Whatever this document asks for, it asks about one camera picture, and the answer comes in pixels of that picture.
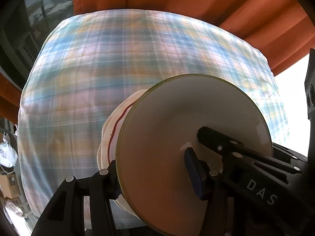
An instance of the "bright white light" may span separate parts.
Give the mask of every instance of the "bright white light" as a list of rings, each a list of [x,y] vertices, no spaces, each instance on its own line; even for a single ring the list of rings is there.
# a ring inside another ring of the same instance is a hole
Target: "bright white light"
[[[304,81],[308,69],[309,55],[275,77],[287,114],[290,136],[283,145],[307,157],[311,124]]]

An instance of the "checkered fabric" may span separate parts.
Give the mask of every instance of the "checkered fabric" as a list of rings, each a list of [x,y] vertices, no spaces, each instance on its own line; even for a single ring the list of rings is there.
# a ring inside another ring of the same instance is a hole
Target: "checkered fabric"
[[[284,143],[289,130],[273,74],[247,42],[200,20],[159,11],[98,11],[62,21],[43,44],[19,110],[21,176],[34,214],[40,216],[67,176],[98,171],[102,126],[124,99],[188,73],[239,87],[262,112],[272,141]],[[112,207],[117,228],[143,225]],[[88,198],[85,209],[89,228]]]

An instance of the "orange curtain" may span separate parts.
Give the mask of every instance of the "orange curtain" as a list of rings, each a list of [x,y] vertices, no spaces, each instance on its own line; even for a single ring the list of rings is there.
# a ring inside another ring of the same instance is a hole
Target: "orange curtain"
[[[315,47],[315,27],[296,0],[73,0],[73,3],[75,14],[130,8],[200,19],[259,49],[274,75]]]
[[[17,124],[21,91],[0,74],[0,116]]]

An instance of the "curtain fold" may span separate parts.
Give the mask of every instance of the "curtain fold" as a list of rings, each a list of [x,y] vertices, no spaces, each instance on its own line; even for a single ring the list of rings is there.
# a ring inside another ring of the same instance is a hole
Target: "curtain fold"
[[[17,124],[21,91],[0,74],[0,117]]]
[[[73,4],[75,14],[130,8],[203,20],[259,49],[274,75],[315,47],[315,27],[296,0],[73,0]]]

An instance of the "black device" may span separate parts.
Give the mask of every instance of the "black device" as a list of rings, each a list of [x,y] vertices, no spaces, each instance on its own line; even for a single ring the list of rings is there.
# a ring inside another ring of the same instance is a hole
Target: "black device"
[[[1,0],[1,13],[9,10],[10,0]],[[315,0],[298,0],[315,25]],[[211,171],[198,160],[193,149],[185,151],[185,163],[192,187],[200,199],[210,200],[200,232],[203,235],[224,235],[226,199],[234,199],[233,236],[258,235],[315,235],[315,50],[311,49],[305,91],[311,135],[308,157],[273,144],[273,157],[245,148],[241,142],[220,132],[203,127],[198,140],[222,155],[223,171]],[[83,225],[83,196],[90,196],[93,235],[117,235],[109,199],[116,199],[121,190],[113,161],[107,170],[91,178],[68,177],[54,194],[38,220],[32,236],[85,235]],[[255,218],[251,210],[259,210],[273,223]],[[247,234],[246,228],[259,228]],[[16,235],[2,211],[1,235]]]

